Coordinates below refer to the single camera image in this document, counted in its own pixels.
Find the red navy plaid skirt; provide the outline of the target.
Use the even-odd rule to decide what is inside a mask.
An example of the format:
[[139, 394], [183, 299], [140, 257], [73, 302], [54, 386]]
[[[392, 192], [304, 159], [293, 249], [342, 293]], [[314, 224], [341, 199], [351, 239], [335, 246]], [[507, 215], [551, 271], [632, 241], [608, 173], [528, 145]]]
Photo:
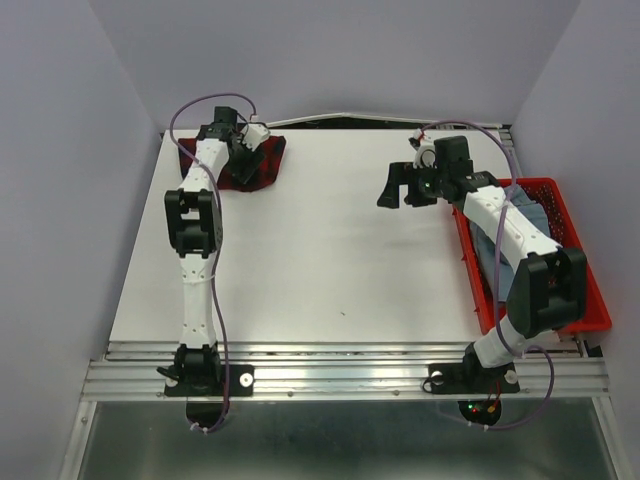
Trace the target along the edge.
[[[178, 139], [178, 142], [190, 154], [195, 154], [196, 138], [181, 138]], [[227, 167], [224, 167], [217, 181], [219, 189], [249, 193], [262, 190], [274, 184], [280, 170], [285, 146], [286, 139], [284, 136], [270, 136], [261, 146], [262, 152], [265, 154], [265, 159], [247, 183], [243, 184], [236, 180], [228, 171]], [[179, 153], [180, 172], [183, 179], [186, 177], [191, 164], [192, 160], [188, 155]]]

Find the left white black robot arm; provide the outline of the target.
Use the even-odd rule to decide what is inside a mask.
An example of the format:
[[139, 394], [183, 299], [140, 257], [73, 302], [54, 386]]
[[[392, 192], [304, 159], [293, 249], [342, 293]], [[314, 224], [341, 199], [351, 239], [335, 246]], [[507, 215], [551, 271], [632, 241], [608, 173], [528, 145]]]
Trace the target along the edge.
[[240, 181], [256, 168], [257, 150], [268, 139], [261, 124], [240, 125], [231, 107], [216, 107], [200, 128], [191, 165], [178, 187], [164, 195], [170, 246], [179, 257], [184, 316], [173, 362], [160, 367], [171, 397], [220, 395], [226, 374], [214, 326], [212, 282], [223, 242], [218, 178], [228, 166]]

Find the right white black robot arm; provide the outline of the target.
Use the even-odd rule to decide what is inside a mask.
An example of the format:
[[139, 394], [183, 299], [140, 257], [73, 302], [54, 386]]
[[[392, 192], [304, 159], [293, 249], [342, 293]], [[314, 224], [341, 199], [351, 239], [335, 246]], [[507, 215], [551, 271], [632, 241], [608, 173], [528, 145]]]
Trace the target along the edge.
[[411, 162], [390, 164], [377, 204], [424, 207], [446, 200], [494, 244], [494, 258], [512, 269], [506, 314], [457, 363], [435, 364], [427, 379], [433, 393], [483, 393], [502, 381], [529, 340], [562, 329], [587, 309], [587, 259], [535, 226], [487, 171], [476, 171], [463, 136], [430, 141], [416, 133]]

